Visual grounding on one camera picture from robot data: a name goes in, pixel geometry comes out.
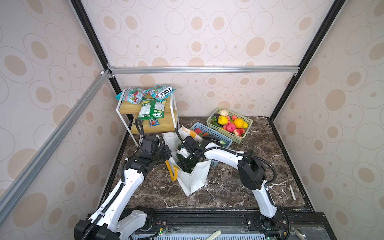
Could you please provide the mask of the white grocery bag yellow handles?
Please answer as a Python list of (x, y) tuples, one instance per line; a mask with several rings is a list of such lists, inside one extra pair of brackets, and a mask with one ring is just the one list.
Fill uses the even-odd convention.
[(192, 137), (200, 143), (203, 139), (193, 134), (190, 129), (181, 127), (177, 133), (163, 133), (165, 144), (172, 152), (172, 157), (166, 161), (172, 181), (178, 181), (188, 197), (207, 183), (211, 161), (194, 161), (186, 159), (187, 151), (182, 150), (182, 142)]

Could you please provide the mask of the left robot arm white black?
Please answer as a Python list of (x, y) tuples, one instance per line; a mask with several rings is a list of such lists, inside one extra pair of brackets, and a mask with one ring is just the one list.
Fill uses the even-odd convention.
[(169, 160), (172, 152), (158, 136), (143, 137), (133, 154), (126, 158), (121, 179), (107, 199), (88, 220), (80, 220), (74, 228), (76, 240), (129, 240), (145, 226), (147, 212), (133, 210), (121, 215), (137, 188), (158, 164)]

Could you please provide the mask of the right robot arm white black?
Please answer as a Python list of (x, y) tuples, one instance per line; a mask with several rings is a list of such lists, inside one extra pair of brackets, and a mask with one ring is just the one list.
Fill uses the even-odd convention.
[(282, 207), (276, 206), (268, 186), (277, 179), (277, 171), (253, 151), (238, 152), (225, 147), (224, 141), (204, 136), (200, 142), (186, 137), (176, 148), (176, 164), (191, 172), (204, 160), (215, 160), (229, 165), (239, 172), (241, 183), (251, 190), (259, 206), (260, 225), (267, 231), (285, 227), (285, 236), (290, 230), (289, 218)]

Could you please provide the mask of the red green candy bag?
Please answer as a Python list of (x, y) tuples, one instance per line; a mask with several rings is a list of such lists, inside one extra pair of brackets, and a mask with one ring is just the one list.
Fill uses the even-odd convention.
[(129, 87), (116, 96), (116, 99), (138, 105), (144, 99), (147, 90), (138, 87)]

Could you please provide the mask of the teal Fox's candy bag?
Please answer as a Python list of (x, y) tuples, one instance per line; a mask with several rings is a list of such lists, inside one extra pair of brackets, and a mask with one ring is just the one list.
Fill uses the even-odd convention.
[(158, 102), (162, 102), (168, 98), (175, 89), (169, 85), (157, 85), (146, 91), (146, 94), (150, 95), (153, 99)]

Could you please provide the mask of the dark purple eggplant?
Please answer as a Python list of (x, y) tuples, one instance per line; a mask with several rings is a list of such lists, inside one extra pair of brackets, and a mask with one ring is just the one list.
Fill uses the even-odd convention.
[(215, 136), (205, 136), (205, 139), (206, 140), (209, 140), (217, 145), (226, 145), (226, 143), (218, 138), (216, 138)]

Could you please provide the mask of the small blue red candy packet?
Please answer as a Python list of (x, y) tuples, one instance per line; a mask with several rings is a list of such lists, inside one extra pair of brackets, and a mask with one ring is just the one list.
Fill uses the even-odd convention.
[(151, 120), (149, 120), (149, 125), (150, 125), (150, 127), (154, 127), (154, 126), (160, 125), (160, 123), (159, 123), (158, 119), (151, 119)]

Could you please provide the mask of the blue plastic vegetable basket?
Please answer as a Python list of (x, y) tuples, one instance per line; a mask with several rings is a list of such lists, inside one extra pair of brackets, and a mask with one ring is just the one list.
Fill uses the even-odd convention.
[(192, 127), (191, 134), (193, 134), (191, 137), (199, 143), (205, 139), (205, 136), (215, 136), (226, 143), (226, 145), (221, 146), (210, 141), (206, 149), (200, 153), (204, 154), (206, 160), (197, 163), (194, 169), (204, 168), (210, 164), (217, 165), (217, 163), (223, 163), (234, 168), (237, 167), (237, 155), (230, 151), (229, 147), (232, 144), (232, 140), (228, 137), (200, 123), (196, 123)]

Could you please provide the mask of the green snack packet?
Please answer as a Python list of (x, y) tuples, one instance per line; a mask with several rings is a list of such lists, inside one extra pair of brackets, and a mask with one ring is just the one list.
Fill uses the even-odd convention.
[(138, 118), (141, 120), (164, 118), (166, 103), (166, 100), (158, 102), (155, 99), (143, 99)]

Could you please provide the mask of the yellow bell pepper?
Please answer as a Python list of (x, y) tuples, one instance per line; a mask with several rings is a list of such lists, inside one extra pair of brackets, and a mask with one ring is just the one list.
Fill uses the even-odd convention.
[(219, 116), (218, 117), (218, 124), (219, 125), (226, 125), (227, 123), (229, 122), (228, 120), (228, 117), (227, 116)]

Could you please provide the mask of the pink dragon fruit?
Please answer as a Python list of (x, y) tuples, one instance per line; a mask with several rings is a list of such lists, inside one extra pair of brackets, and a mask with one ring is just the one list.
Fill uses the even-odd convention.
[(228, 131), (229, 133), (232, 133), (236, 129), (236, 125), (233, 123), (228, 123), (226, 124), (225, 130)]

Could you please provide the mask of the green plastic fruit basket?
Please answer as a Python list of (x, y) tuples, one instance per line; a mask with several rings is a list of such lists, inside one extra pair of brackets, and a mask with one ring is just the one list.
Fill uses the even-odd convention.
[(252, 126), (253, 120), (224, 108), (216, 108), (207, 119), (207, 126), (240, 144)]

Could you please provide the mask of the white pen on table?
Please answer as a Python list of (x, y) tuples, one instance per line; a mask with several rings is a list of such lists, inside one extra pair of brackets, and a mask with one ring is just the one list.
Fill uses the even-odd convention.
[(296, 201), (297, 198), (296, 198), (296, 195), (295, 195), (295, 192), (294, 192), (292, 185), (289, 185), (289, 189), (290, 189), (293, 200)]

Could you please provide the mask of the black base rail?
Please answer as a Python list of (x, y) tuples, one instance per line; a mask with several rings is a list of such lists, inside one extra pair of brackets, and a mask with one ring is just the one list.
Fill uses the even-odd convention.
[(117, 222), (107, 214), (80, 220), (76, 240), (334, 240), (323, 213), (279, 210), (267, 225), (257, 210), (125, 209)]

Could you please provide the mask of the horizontal aluminium frame bar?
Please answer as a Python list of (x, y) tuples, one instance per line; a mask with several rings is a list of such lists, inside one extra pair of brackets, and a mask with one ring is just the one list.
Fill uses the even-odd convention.
[(299, 66), (111, 67), (112, 74), (297, 73)]

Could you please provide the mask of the left slanted aluminium frame bar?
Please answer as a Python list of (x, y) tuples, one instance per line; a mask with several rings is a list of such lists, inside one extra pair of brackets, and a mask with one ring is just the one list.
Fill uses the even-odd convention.
[(96, 93), (110, 75), (111, 70), (106, 69), (93, 81), (87, 91), (76, 102), (74, 107), (70, 109), (59, 126), (52, 132), (50, 137), (36, 152), (31, 161), (26, 165), (23, 171), (11, 184), (10, 188), (5, 192), (1, 199), (1, 225), (4, 224), (12, 210), (16, 207), (22, 196), (31, 186), (60, 143), (66, 137), (68, 132), (79, 119), (80, 115), (90, 104)]

